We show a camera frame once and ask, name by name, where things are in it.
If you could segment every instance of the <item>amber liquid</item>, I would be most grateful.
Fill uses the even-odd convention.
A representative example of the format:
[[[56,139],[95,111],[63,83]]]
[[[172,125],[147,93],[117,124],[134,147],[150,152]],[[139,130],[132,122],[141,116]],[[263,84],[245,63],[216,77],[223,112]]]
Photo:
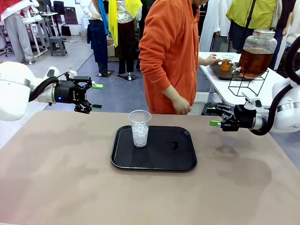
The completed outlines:
[[[243,49],[239,61],[239,67],[242,68],[240,75],[247,78],[257,78],[263,75],[269,67],[273,53],[263,48]]]
[[[222,60],[221,70],[228,71],[231,66],[231,60]]]

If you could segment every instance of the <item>yellow-green shirt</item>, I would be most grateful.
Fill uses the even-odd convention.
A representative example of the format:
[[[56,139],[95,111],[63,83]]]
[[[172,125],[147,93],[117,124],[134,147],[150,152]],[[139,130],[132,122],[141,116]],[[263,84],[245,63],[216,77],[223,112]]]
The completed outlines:
[[[233,0],[227,12],[227,18],[230,21],[233,20],[239,26],[245,27],[251,6],[252,0]],[[275,6],[276,0],[256,0],[249,28],[269,28]]]

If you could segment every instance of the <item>blue scarf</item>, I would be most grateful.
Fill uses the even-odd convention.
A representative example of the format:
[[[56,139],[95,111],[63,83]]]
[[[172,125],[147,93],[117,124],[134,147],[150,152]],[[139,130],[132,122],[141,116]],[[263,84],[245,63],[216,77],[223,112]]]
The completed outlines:
[[[108,30],[108,21],[106,18],[106,12],[104,9],[104,4],[103,4],[103,0],[98,0],[98,5],[99,5],[99,10],[100,10],[100,14],[104,23],[104,29],[105,29],[105,35],[107,35],[109,33]]]

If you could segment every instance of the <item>orange hoodie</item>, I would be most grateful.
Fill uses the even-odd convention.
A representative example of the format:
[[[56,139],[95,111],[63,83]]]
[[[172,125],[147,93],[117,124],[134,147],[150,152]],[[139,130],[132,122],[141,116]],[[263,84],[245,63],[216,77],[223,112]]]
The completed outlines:
[[[140,41],[141,71],[149,111],[176,114],[162,91],[170,84],[192,105],[198,70],[198,22],[190,0],[156,0]]]

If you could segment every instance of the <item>glass jar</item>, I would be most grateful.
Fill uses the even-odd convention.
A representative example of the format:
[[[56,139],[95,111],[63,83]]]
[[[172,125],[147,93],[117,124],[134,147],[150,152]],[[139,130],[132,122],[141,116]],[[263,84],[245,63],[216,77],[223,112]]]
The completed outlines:
[[[264,74],[277,46],[274,35],[271,30],[254,30],[246,39],[239,61],[241,76],[257,78]]]

